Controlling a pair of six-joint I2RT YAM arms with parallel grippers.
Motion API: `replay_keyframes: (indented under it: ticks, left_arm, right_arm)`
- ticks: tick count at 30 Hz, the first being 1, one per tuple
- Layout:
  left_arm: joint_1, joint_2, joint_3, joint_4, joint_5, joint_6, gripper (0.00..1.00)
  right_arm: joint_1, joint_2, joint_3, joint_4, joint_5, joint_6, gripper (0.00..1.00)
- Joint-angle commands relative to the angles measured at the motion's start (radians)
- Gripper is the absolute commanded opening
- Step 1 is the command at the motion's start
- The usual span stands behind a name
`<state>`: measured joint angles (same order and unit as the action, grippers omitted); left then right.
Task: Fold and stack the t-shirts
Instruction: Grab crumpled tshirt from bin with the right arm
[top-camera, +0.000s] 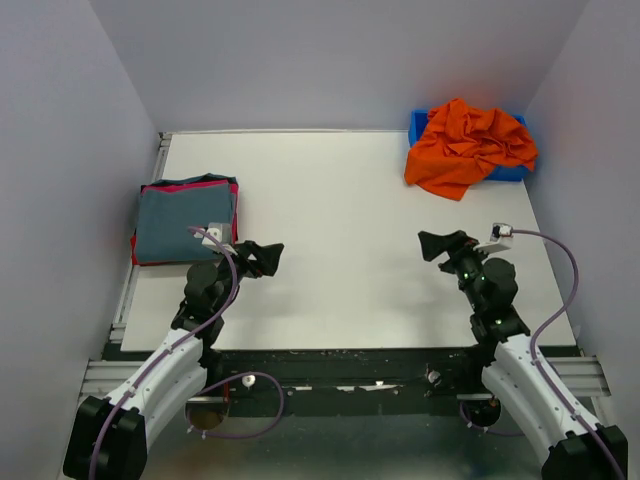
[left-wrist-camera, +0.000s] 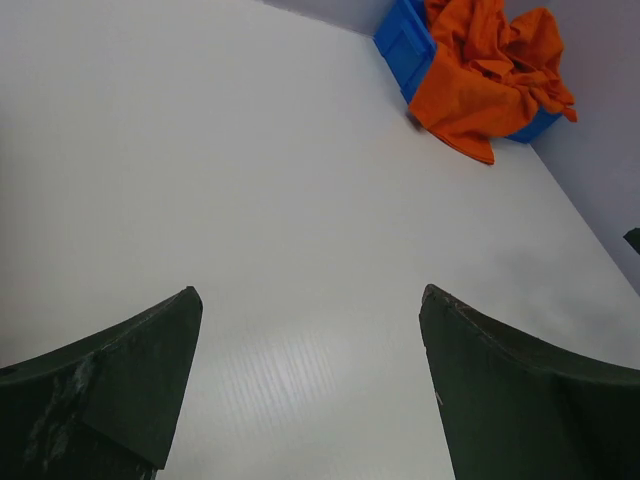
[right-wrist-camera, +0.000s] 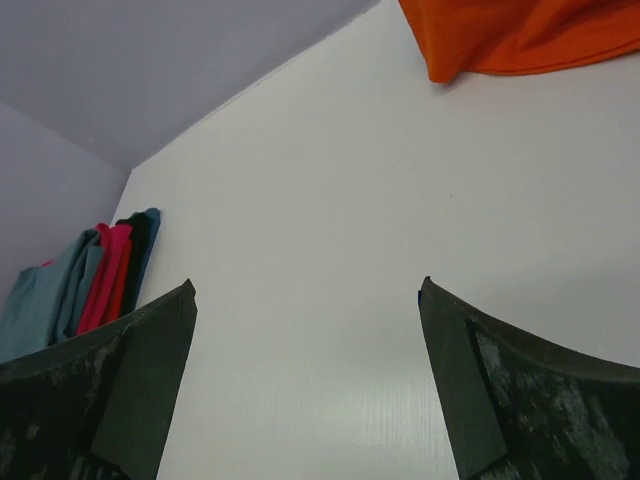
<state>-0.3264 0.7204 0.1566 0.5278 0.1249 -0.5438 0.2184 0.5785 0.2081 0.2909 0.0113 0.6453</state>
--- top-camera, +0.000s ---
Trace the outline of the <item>orange t shirt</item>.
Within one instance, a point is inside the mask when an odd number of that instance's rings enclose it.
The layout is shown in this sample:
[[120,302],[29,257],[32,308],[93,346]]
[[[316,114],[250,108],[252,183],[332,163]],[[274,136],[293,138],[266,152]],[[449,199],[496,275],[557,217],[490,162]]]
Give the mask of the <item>orange t shirt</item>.
[[499,108],[483,110],[456,98],[427,114],[407,154],[408,185],[459,201],[498,167],[535,169],[538,149],[527,128]]

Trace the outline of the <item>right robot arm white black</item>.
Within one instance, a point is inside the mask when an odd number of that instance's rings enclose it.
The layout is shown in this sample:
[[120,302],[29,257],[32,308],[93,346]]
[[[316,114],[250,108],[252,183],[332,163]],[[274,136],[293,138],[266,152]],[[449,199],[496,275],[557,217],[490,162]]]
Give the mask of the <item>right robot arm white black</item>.
[[561,380],[517,313],[515,266],[500,258],[518,230],[492,227],[481,243],[463,231],[418,234],[427,262],[440,255],[442,272],[457,278],[472,308],[471,330],[480,357],[464,362],[460,379],[469,390],[487,389],[506,409],[533,448],[545,479],[625,479],[628,441],[619,427],[606,426]]

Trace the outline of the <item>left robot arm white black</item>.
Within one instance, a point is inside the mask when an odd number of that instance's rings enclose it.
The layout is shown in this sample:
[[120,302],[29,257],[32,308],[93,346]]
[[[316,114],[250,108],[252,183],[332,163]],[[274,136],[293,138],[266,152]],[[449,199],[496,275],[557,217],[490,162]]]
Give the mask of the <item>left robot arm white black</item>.
[[148,452],[175,413],[222,380],[211,347],[223,312],[245,278],[272,277],[284,246],[244,241],[220,246],[220,261],[193,264],[170,330],[149,358],[103,398],[89,396],[76,412],[63,461],[71,479],[138,479]]

